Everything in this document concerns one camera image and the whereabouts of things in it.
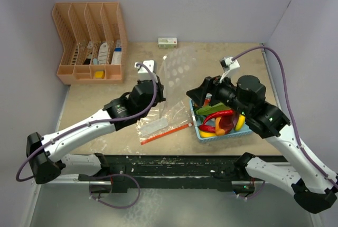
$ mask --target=clear plastic bag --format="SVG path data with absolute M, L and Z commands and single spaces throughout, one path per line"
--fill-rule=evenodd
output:
M 157 73 L 164 85 L 166 101 L 161 114 L 172 109 L 186 97 L 186 92 L 195 87 L 197 52 L 194 46 L 186 46 L 168 53 Z
M 159 108 L 152 108 L 147 117 L 137 122 L 136 129 L 140 142 L 149 140 L 180 126 L 192 124 L 191 116 L 182 101 L 174 105 L 161 117 L 159 116 L 159 112 Z
M 192 123 L 182 100 L 194 86 L 196 65 L 197 52 L 193 46 L 176 49 L 165 56 L 157 75 L 164 85 L 166 101 L 152 108 L 147 117 L 137 122 L 141 142 Z

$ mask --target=yellow pepper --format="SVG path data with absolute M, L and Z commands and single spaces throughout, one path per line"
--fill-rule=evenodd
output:
M 235 131 L 240 130 L 241 127 L 243 127 L 244 123 L 245 123 L 245 116 L 239 115 L 237 124 L 236 124 L 236 126 L 235 126 L 235 128 L 234 128 Z
M 200 136 L 201 136 L 202 138 L 209 138 L 209 137 L 214 137 L 214 136 L 216 136 L 215 133 L 204 132 L 204 131 L 201 131 L 201 130 L 199 130 L 199 133 L 200 133 Z

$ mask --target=green vegetable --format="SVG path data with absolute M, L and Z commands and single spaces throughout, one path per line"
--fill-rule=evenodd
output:
M 196 114 L 197 115 L 210 115 L 210 114 L 213 114 L 214 112 L 228 110 L 228 109 L 230 108 L 224 105 L 223 103 L 218 103 L 214 106 L 207 105 L 207 106 L 201 107 L 200 109 L 196 110 Z

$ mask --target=blue basket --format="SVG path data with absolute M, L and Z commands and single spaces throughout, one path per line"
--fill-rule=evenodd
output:
M 196 113 L 194 112 L 193 109 L 194 102 L 191 100 L 190 101 L 190 110 L 192 114 L 192 119 L 194 121 L 194 126 L 195 126 L 195 131 L 197 134 L 197 138 L 199 139 L 200 143 L 205 144 L 209 141 L 216 141 L 216 140 L 222 140 L 222 139 L 228 139 L 232 137 L 239 137 L 239 136 L 245 136 L 245 135 L 250 135 L 252 133 L 252 130 L 248 127 L 248 125 L 244 124 L 242 128 L 238 131 L 235 131 L 234 129 L 229 133 L 226 134 L 225 136 L 214 136 L 214 137 L 209 137 L 209 138 L 202 138 L 199 133 L 198 126 L 201 124 L 199 120 L 196 120 Z M 214 121 L 208 121 L 206 123 L 207 125 L 215 126 Z

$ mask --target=yellow item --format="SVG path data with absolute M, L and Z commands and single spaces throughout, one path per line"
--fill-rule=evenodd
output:
M 105 78 L 105 72 L 104 71 L 96 71 L 95 72 L 95 78 L 96 79 L 103 79 L 103 78 Z
M 199 130 L 199 133 L 200 133 L 200 136 L 201 136 L 202 138 L 209 138 L 209 137 L 214 137 L 214 136 L 216 136 L 215 133 L 205 132 L 205 131 L 201 131 L 201 130 Z
M 244 123 L 245 123 L 245 116 L 239 115 L 238 121 L 237 121 L 237 124 L 236 124 L 234 130 L 235 130 L 235 131 L 240 130 L 241 127 L 243 127 Z

